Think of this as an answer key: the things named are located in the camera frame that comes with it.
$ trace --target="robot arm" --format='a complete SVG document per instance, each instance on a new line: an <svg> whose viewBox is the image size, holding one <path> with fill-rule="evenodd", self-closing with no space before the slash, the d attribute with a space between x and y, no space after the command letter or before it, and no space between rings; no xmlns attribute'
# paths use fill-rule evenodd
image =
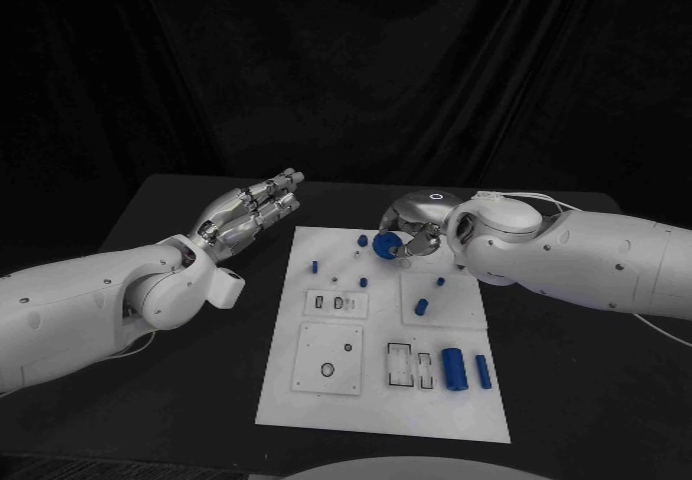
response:
<svg viewBox="0 0 692 480"><path fill-rule="evenodd" d="M217 264L300 204L293 169L235 189L188 236L29 268L0 279L0 393L107 359L156 330L183 325L205 301L232 308L245 281Z"/></svg>
<svg viewBox="0 0 692 480"><path fill-rule="evenodd" d="M414 212L400 214L402 231L439 225L456 263L483 282L519 283L539 295L590 308L692 319L689 230L577 210L544 217L526 203L490 192L453 206L456 197L437 192L440 211L430 214L421 205L434 200L433 195L417 192L395 202L381 234L394 223L392 210ZM417 238L391 253L407 256L413 250L426 251L420 243L411 249ZM437 249L434 245L430 241L428 250Z"/></svg>

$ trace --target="circular hole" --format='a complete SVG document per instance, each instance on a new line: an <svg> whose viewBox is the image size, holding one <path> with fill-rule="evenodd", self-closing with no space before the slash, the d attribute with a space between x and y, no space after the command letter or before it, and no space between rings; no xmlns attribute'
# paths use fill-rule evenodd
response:
<svg viewBox="0 0 692 480"><path fill-rule="evenodd" d="M322 375L330 377L335 374L335 366L330 363L326 363L322 366Z"/></svg>

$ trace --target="black table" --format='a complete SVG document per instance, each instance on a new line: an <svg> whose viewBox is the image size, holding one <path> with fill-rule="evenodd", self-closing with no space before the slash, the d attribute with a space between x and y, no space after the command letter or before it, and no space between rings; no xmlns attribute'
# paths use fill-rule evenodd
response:
<svg viewBox="0 0 692 480"><path fill-rule="evenodd" d="M188 233L208 203L257 181L152 177L101 251ZM374 229L415 188L306 182L302 209L225 263L248 281L237 307L205 305L144 352L2 399L0 450L276 475L362 457L423 455L555 478L691 478L692 349L635 317L516 285L482 284L511 445L254 424L294 227ZM462 198L475 193L446 190ZM603 194L545 193L586 210L619 211ZM656 321L692 337L682 320Z"/></svg>

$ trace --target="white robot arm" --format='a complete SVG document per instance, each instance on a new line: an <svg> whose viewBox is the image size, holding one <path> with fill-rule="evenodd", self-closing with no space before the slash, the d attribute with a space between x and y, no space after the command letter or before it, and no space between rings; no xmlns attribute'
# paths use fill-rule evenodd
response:
<svg viewBox="0 0 692 480"><path fill-rule="evenodd" d="M444 235L456 263L489 284L519 283L600 310L692 319L689 230L574 207L544 217L509 196L554 201L525 193L479 192L466 202L447 192L408 194L379 226L385 235L397 222L414 236L391 255L430 255Z"/></svg>
<svg viewBox="0 0 692 480"><path fill-rule="evenodd" d="M188 236L29 268L0 279L0 393L46 382L183 325L205 301L232 308L245 281L217 264L300 204L289 169L209 205Z"/></svg>

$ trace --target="blue object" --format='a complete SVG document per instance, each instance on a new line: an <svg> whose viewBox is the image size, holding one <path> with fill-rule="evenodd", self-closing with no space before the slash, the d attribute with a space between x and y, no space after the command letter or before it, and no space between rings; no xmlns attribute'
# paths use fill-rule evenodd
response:
<svg viewBox="0 0 692 480"><path fill-rule="evenodd" d="M375 235L372 240L372 249L375 250L375 253L387 260L397 258L397 256L390 253L390 249L392 247L401 247L402 245L404 242L394 232L387 232L384 235Z"/></svg>
<svg viewBox="0 0 692 480"><path fill-rule="evenodd" d="M418 300L418 305L415 306L415 314L423 317L426 315L426 309L428 308L428 301L421 298Z"/></svg>
<svg viewBox="0 0 692 480"><path fill-rule="evenodd" d="M446 348L443 350L444 378L447 380L447 390L459 392L469 389L466 380L464 357L459 348Z"/></svg>
<svg viewBox="0 0 692 480"><path fill-rule="evenodd" d="M488 390L493 388L493 383L490 382L490 372L488 371L485 355L476 355L476 366L479 367L480 386Z"/></svg>

